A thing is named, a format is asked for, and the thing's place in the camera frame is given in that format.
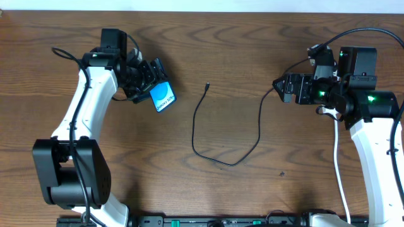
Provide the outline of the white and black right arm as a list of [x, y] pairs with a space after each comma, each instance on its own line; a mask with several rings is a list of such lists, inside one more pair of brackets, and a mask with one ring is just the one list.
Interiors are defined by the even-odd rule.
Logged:
[[317, 105], [340, 114], [360, 158], [369, 205], [369, 226], [403, 226], [403, 202], [396, 177], [403, 176], [399, 106], [394, 93], [376, 90], [377, 50], [342, 47], [339, 59], [331, 49], [311, 64], [312, 74], [285, 72], [273, 81], [281, 101]]

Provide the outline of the blue Galaxy smartphone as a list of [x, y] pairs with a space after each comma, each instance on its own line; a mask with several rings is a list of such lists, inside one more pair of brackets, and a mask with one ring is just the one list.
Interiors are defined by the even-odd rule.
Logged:
[[156, 87], [150, 91], [150, 96], [157, 112], [164, 111], [177, 100], [171, 84], [168, 81], [157, 84]]

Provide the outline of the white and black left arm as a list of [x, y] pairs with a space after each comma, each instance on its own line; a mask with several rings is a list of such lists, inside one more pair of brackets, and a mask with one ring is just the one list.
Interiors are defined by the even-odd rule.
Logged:
[[102, 30], [100, 46], [76, 60], [78, 85], [63, 120], [50, 138], [33, 145], [44, 201], [78, 213], [57, 219], [58, 226], [137, 224], [111, 191], [111, 172], [98, 145], [104, 117], [119, 90], [133, 103], [151, 99], [158, 112], [176, 95], [161, 60], [145, 60], [139, 47], [128, 50], [130, 41], [122, 30]]

